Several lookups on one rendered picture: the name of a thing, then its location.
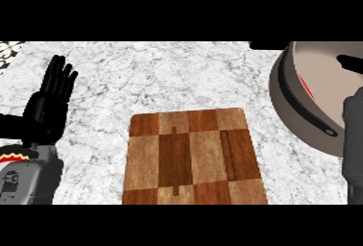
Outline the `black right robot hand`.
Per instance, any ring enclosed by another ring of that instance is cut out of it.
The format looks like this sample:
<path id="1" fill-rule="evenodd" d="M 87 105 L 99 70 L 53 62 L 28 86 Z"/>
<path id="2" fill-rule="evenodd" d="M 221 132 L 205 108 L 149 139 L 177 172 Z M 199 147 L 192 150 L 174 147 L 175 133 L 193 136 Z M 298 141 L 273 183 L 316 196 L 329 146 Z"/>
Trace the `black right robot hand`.
<path id="1" fill-rule="evenodd" d="M 348 55 L 338 55 L 336 60 L 341 64 L 342 69 L 363 74 L 363 59 L 348 56 Z"/>

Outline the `red yellow zigzag can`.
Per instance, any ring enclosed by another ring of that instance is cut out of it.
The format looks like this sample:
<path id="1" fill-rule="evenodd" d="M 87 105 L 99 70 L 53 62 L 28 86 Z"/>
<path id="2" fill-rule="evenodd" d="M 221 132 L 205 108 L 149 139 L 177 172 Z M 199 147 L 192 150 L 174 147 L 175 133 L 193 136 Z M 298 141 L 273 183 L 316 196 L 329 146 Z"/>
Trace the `red yellow zigzag can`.
<path id="1" fill-rule="evenodd" d="M 38 153 L 19 144 L 0 147 L 0 163 L 7 161 L 25 161 L 38 158 Z"/>

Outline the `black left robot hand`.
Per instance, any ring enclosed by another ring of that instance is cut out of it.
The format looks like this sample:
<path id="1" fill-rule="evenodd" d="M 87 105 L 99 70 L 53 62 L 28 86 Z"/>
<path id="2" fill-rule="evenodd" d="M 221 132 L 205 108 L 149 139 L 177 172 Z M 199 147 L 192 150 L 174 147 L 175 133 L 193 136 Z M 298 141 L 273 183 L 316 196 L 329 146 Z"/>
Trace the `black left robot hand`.
<path id="1" fill-rule="evenodd" d="M 19 139 L 25 147 L 56 144 L 63 135 L 77 76 L 72 64 L 65 62 L 63 56 L 54 55 L 22 116 L 0 113 L 0 138 Z"/>

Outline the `black white patterned object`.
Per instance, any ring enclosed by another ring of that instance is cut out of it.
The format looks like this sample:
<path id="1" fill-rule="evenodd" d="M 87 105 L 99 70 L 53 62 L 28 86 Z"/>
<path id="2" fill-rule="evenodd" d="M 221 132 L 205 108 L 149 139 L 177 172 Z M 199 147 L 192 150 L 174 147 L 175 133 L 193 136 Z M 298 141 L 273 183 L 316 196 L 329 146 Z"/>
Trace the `black white patterned object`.
<path id="1" fill-rule="evenodd" d="M 0 41 L 0 75 L 20 50 L 23 41 Z"/>

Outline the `large beige pot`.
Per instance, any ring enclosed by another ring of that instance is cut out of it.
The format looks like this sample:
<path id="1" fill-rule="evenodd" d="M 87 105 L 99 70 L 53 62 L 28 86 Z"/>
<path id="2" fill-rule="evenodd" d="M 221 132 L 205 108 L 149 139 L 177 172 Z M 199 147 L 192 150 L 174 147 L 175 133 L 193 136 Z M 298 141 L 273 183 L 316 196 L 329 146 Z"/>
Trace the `large beige pot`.
<path id="1" fill-rule="evenodd" d="M 323 153 L 344 154 L 344 100 L 363 87 L 363 74 L 342 69 L 338 55 L 363 59 L 363 41 L 292 41 L 271 68 L 277 116 L 299 140 Z"/>

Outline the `checkered wooden cutting board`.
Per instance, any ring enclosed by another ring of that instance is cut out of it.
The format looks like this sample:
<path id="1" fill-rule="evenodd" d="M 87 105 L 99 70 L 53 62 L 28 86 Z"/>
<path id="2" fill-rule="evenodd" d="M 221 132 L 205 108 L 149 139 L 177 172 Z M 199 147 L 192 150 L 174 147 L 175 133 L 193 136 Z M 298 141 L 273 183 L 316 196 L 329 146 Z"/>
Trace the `checkered wooden cutting board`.
<path id="1" fill-rule="evenodd" d="M 242 109 L 143 113 L 131 117 L 125 205 L 267 202 Z"/>

